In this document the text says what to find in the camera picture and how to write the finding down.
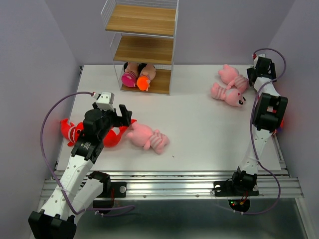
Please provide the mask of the pink pig plush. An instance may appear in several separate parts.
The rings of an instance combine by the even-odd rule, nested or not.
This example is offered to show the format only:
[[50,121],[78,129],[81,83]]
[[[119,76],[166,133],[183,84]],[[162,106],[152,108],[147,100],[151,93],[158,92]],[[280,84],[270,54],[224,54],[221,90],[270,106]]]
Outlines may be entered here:
[[249,80],[230,65],[223,65],[223,68],[218,71],[218,75],[222,82],[227,85],[226,89],[228,90],[235,87],[241,93],[244,93],[249,88]]
[[230,106],[241,107],[246,103],[246,99],[236,88],[226,89],[218,83],[214,83],[210,91],[212,98],[222,100]]
[[151,127],[134,122],[131,130],[126,137],[132,144],[142,147],[144,150],[152,148],[157,154],[162,154],[166,145],[169,145],[169,138],[161,133],[158,129],[153,130]]

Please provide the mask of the boy doll pink shorts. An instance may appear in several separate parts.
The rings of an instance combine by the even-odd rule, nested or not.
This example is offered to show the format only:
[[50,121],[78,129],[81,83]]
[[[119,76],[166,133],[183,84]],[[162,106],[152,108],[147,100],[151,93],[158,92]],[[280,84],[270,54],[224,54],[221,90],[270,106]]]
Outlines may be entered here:
[[121,76],[121,81],[124,86],[134,88],[139,76],[138,63],[126,62],[124,64],[124,73]]

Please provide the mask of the boy doll orange shorts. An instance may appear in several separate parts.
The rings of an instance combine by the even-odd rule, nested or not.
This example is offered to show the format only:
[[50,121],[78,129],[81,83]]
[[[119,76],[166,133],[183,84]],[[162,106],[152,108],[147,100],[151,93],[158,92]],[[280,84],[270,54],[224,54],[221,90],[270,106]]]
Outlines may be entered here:
[[137,87],[141,91],[148,91],[151,81],[156,76],[157,70],[153,64],[141,63],[139,64],[138,71]]

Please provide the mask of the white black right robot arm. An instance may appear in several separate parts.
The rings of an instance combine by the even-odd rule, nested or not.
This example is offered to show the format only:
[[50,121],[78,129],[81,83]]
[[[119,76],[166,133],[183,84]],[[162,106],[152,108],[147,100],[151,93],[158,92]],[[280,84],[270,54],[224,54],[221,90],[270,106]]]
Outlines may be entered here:
[[244,158],[229,182],[234,196],[258,195],[257,176],[260,156],[269,138],[282,124],[288,98],[275,89],[275,63],[265,54],[254,54],[254,65],[247,70],[248,80],[257,95],[250,117],[250,142]]

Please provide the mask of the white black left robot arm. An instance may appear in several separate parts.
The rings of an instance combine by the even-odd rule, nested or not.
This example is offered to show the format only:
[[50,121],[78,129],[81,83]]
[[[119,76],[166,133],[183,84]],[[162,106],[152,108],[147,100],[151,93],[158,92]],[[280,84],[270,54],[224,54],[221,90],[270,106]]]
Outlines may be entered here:
[[83,130],[71,151],[67,167],[50,198],[28,218],[36,239],[72,239],[81,216],[98,196],[110,193],[110,176],[91,172],[104,148],[103,139],[113,127],[129,126],[132,112],[119,106],[121,116],[110,105],[100,109],[95,104],[85,113]]

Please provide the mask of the red fish plush left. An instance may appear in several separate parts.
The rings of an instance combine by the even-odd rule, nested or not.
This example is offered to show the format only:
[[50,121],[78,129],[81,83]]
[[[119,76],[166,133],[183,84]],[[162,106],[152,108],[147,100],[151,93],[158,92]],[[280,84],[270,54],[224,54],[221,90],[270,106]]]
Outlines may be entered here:
[[121,126],[119,127],[119,132],[116,134],[113,129],[109,130],[107,135],[103,140],[103,146],[106,148],[112,148],[118,145],[121,141],[122,136],[127,131],[128,126]]

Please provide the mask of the red shark plush left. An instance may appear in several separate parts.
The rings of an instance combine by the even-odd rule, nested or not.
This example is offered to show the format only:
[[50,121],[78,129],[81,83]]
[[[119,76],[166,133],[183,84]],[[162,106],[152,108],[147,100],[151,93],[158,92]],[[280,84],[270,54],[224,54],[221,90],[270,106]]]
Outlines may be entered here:
[[62,136],[68,140],[67,145],[69,147],[74,146],[82,130],[82,122],[79,122],[77,125],[75,125],[74,123],[69,122],[68,119],[63,119],[60,121],[60,132]]

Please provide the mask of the aluminium mounting rail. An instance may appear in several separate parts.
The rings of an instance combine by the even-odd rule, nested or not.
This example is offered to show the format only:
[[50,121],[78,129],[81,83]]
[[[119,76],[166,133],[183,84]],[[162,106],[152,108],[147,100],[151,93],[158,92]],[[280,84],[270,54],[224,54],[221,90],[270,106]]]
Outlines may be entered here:
[[[280,170],[272,177],[261,171],[257,179],[258,199],[303,198],[297,178]],[[201,172],[111,172],[112,182],[126,182],[126,200],[214,199],[212,189],[215,181],[231,177],[230,171]]]

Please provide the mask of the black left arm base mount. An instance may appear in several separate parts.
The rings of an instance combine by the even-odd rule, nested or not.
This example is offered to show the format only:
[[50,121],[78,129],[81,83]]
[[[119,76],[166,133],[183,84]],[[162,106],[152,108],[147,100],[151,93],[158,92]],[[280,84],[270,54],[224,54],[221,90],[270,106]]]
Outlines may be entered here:
[[97,200],[93,201],[93,208],[102,208],[101,214],[106,215],[110,213],[110,208],[114,207],[115,198],[125,198],[127,190],[127,182],[113,182],[107,173],[100,171],[93,171],[88,176],[89,179],[96,179],[103,184],[103,190],[97,196]]

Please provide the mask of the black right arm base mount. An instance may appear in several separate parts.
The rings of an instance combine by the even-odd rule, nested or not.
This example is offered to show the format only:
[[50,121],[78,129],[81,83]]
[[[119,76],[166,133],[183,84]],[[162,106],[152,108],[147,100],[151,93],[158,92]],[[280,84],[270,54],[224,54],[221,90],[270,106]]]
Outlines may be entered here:
[[230,179],[213,182],[212,194],[216,197],[234,197],[228,204],[236,212],[246,213],[250,209],[249,197],[259,196],[257,174],[237,170]]

